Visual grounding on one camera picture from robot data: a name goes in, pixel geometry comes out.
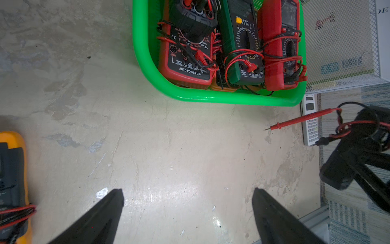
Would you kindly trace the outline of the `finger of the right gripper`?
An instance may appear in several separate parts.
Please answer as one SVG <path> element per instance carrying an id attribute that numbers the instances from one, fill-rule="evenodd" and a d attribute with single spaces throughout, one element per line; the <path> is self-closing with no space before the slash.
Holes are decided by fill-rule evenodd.
<path id="1" fill-rule="evenodd" d="M 383 211 L 390 212 L 390 183 L 384 183 L 368 166 L 390 170 L 390 155 L 368 149 L 351 147 L 342 158 L 354 171 L 353 179 L 368 197 Z"/>

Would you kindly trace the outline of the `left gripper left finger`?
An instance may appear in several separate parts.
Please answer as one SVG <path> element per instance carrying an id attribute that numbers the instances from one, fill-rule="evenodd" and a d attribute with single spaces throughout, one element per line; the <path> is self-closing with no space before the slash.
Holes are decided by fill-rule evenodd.
<path id="1" fill-rule="evenodd" d="M 114 243 L 124 203 L 122 189 L 113 189 L 51 243 Z"/>

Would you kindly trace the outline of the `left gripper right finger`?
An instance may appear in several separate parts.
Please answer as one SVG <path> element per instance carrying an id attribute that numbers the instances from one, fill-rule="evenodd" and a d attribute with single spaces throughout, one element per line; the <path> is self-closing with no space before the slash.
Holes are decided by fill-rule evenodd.
<path id="1" fill-rule="evenodd" d="M 253 193 L 252 208 L 263 244 L 324 243 L 264 189 L 256 188 Z"/>

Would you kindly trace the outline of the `small black multimeter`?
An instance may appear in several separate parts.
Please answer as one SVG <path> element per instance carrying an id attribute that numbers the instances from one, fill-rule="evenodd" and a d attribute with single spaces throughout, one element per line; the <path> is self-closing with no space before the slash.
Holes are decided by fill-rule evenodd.
<path id="1" fill-rule="evenodd" d="M 353 179 L 354 171 L 349 168 L 342 158 L 342 153 L 351 147 L 374 150 L 385 154 L 388 154 L 387 152 L 390 150 L 390 110 L 362 103 L 357 105 L 362 109 L 358 112 L 357 117 L 350 122 L 343 120 L 342 107 L 345 104 L 342 103 L 336 108 L 321 110 L 286 122 L 277 123 L 269 129 L 282 129 L 335 112 L 338 122 L 335 133 L 327 137 L 321 137 L 315 145 L 322 146 L 334 141 L 338 142 L 327 162 L 320 169 L 320 178 L 323 182 L 337 190 L 345 190 L 355 180 Z"/>

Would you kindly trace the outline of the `small red multimeter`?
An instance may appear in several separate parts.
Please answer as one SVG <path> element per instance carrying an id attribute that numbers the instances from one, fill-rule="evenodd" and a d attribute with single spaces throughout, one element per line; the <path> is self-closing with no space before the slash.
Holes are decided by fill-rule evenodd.
<path id="1" fill-rule="evenodd" d="M 298 54 L 302 39 L 299 1 L 263 1 L 258 10 L 258 27 L 265 63 L 265 88 L 272 92 L 289 90 L 306 82 L 307 67 Z"/>

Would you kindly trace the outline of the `large red multimeter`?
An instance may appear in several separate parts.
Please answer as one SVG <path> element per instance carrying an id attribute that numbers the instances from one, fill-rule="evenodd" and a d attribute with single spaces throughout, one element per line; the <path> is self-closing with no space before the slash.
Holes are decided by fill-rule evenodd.
<path id="1" fill-rule="evenodd" d="M 157 23 L 158 70 L 177 86 L 207 89 L 219 69 L 214 59 L 215 30 L 202 42 L 193 43 L 169 21 L 168 1 L 164 1 L 163 7 L 163 17 Z"/>

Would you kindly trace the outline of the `black multimeter with leads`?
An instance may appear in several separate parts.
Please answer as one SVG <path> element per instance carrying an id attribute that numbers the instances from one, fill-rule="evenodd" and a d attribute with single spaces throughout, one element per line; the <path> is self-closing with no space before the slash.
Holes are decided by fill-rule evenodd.
<path id="1" fill-rule="evenodd" d="M 169 21 L 193 43 L 214 32 L 220 9 L 220 1 L 168 1 Z"/>

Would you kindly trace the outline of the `orange multimeter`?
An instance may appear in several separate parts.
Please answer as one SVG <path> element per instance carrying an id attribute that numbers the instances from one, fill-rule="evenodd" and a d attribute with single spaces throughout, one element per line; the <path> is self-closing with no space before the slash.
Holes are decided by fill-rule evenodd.
<path id="1" fill-rule="evenodd" d="M 215 91 L 234 93 L 235 91 L 237 91 L 240 88 L 240 86 L 228 84 L 225 81 L 225 65 L 223 63 L 222 53 L 219 51 L 214 56 L 214 59 L 219 67 L 219 70 L 216 71 L 215 76 L 212 79 L 210 89 L 215 90 Z"/>

